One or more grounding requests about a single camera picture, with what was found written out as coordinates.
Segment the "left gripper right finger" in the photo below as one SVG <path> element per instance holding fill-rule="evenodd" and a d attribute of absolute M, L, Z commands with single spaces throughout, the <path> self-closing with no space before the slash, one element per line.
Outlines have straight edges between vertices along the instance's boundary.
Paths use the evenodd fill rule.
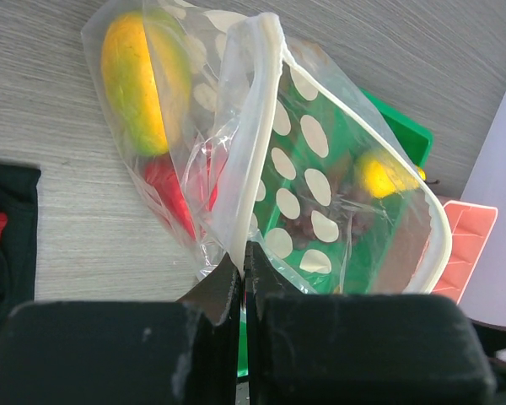
<path fill-rule="evenodd" d="M 304 294 L 245 251 L 254 404 L 488 404 L 495 376 L 470 321 L 435 294 Z"/>

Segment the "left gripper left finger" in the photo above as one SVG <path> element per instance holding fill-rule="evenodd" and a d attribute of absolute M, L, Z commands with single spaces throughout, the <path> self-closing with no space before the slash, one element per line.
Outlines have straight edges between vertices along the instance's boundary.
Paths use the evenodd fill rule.
<path fill-rule="evenodd" d="M 21 305 L 0 330 L 0 404 L 232 404 L 240 305 L 228 256 L 174 302 Z"/>

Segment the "purple fake grapes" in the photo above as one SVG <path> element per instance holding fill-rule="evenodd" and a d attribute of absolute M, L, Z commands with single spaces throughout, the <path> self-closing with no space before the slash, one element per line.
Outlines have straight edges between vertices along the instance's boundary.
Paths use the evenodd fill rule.
<path fill-rule="evenodd" d="M 337 225 L 339 236 L 336 240 L 350 240 L 354 246 L 362 239 L 382 213 L 381 209 L 372 207 L 373 198 L 360 197 L 353 193 L 351 188 L 352 184 L 348 182 L 332 182 L 331 202 L 325 207 L 314 199 L 306 186 L 302 187 L 304 193 L 298 196 L 299 216 L 296 219 L 288 219 L 283 214 L 280 215 L 283 228 L 289 233 L 294 249 L 304 250 L 316 239 L 312 223 L 314 210 Z"/>

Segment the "red fake pepper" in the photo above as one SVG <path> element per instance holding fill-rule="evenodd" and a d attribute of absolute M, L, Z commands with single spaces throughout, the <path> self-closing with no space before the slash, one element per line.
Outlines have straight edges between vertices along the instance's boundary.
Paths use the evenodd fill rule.
<path fill-rule="evenodd" d="M 221 244 L 233 207 L 229 185 L 231 146 L 211 139 L 183 161 L 165 154 L 148 163 L 143 179 L 155 193 L 154 213 L 185 244 L 213 239 Z"/>

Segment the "yellow fake lemon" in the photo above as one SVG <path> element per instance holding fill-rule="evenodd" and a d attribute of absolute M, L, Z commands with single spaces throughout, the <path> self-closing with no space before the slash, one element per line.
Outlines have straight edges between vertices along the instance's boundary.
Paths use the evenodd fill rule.
<path fill-rule="evenodd" d="M 415 165 L 415 174 L 385 149 L 370 149 L 353 162 L 352 192 L 365 199 L 383 199 L 417 190 L 427 177 L 422 168 Z"/>

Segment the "clear dotted zip bag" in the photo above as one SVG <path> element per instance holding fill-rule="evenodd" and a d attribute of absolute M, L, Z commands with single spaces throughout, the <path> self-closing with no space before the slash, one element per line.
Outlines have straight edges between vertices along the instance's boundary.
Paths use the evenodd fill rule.
<path fill-rule="evenodd" d="M 118 153 L 201 277 L 252 241 L 305 293 L 433 290 L 441 203 L 380 106 L 276 14 L 109 1 L 81 36 Z"/>

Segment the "orange green fake mango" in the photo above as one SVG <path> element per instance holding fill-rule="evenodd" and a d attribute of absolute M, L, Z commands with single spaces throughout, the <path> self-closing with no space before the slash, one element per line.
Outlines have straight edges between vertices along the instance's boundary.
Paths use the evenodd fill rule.
<path fill-rule="evenodd" d="M 177 20 L 162 9 L 148 11 L 152 26 L 144 29 L 143 14 L 121 14 L 107 29 L 101 47 L 100 71 L 105 95 L 136 152 L 166 154 L 169 145 L 159 104 L 152 61 L 161 62 L 167 89 L 187 100 L 191 93 L 189 57 L 180 43 L 185 33 Z"/>

